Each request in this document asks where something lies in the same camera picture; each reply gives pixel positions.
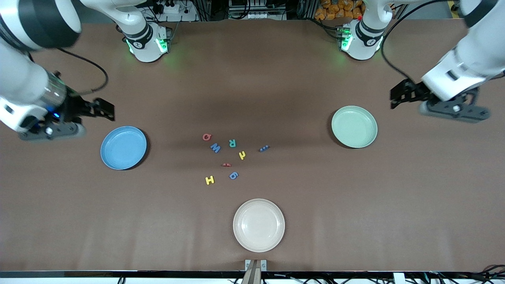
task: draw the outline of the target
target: green indicator light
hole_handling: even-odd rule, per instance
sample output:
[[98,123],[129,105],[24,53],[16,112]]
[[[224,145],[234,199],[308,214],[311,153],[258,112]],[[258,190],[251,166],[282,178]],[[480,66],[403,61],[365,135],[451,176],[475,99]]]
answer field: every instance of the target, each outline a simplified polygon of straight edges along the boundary
[[350,43],[352,42],[352,35],[350,34],[344,41],[342,41],[342,50],[347,51]]
[[382,40],[384,39],[383,36],[380,37],[380,40],[379,40],[379,43],[377,44],[377,48],[375,49],[375,51],[378,51],[379,48],[380,48],[380,44],[382,43]]
[[167,52],[167,44],[165,43],[165,40],[156,39],[156,43],[158,44],[158,47],[162,53]]
[[133,54],[133,49],[131,49],[131,44],[130,44],[130,42],[129,42],[128,40],[126,40],[126,43],[128,44],[128,47],[130,48],[130,53],[132,53],[132,54]]

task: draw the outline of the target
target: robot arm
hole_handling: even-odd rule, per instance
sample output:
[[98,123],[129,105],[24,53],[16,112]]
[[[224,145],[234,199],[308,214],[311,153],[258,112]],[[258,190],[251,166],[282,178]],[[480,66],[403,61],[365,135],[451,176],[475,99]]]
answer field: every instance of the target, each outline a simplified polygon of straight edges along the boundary
[[[130,51],[142,62],[166,53],[167,30],[147,23],[134,7],[145,0],[82,0],[114,20]],[[114,120],[114,106],[85,101],[56,75],[30,60],[29,52],[72,46],[81,23],[71,0],[0,1],[0,120],[24,140],[81,136],[80,116]]]
[[[388,0],[364,0],[367,4],[361,21],[344,25],[349,33],[341,49],[358,60],[371,58],[380,48],[382,34],[392,18]],[[418,0],[400,0],[410,4]],[[475,105],[478,87],[505,70],[505,1],[461,1],[468,34],[428,71],[422,82],[409,79],[391,90],[391,108],[404,102],[424,101],[420,112],[466,122],[479,122],[490,111]],[[472,96],[469,104],[467,96]]]
[[142,62],[153,62],[168,52],[170,31],[157,23],[147,23],[135,5],[146,0],[80,0],[86,7],[111,18],[121,29],[130,52]]

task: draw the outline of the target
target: power strip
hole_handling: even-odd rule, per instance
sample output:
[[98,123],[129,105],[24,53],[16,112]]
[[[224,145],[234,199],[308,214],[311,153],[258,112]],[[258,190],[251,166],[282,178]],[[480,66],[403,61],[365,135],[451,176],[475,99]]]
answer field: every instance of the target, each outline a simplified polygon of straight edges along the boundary
[[186,0],[175,0],[174,7],[165,6],[163,8],[162,14],[156,14],[156,17],[153,16],[153,13],[148,8],[144,8],[142,10],[142,14],[144,17],[157,18],[161,22],[194,22],[200,21],[200,17],[198,12],[196,11],[196,7],[193,2]]

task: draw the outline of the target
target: brown table surface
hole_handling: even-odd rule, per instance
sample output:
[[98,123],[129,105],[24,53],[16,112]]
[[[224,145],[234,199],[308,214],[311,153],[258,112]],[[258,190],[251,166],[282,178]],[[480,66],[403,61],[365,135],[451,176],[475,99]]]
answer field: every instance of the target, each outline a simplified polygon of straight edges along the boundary
[[[460,20],[405,21],[386,52],[419,80],[464,34]],[[183,23],[170,54],[151,64],[121,37],[111,24],[84,25],[73,49],[108,71],[97,96],[116,105],[116,122],[85,118],[85,138],[44,144],[0,125],[1,270],[235,270],[257,258],[270,270],[478,271],[505,262],[505,81],[481,88],[491,118],[466,124],[420,116],[417,103],[390,110],[402,77],[379,54],[350,59],[310,22]],[[57,51],[34,58],[76,90],[102,81]],[[329,131],[347,105],[377,120],[367,148],[344,148]],[[139,167],[115,171],[99,149],[123,125],[144,130],[151,150]],[[266,253],[233,235],[235,211],[253,198],[286,220]]]

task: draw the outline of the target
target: white plate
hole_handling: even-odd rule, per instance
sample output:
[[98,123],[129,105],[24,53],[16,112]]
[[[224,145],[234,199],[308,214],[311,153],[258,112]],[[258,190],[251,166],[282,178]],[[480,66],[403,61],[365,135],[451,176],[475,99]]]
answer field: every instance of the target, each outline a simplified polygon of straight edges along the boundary
[[246,249],[262,253],[276,247],[284,236],[284,216],[277,205],[265,199],[242,204],[233,218],[233,233]]

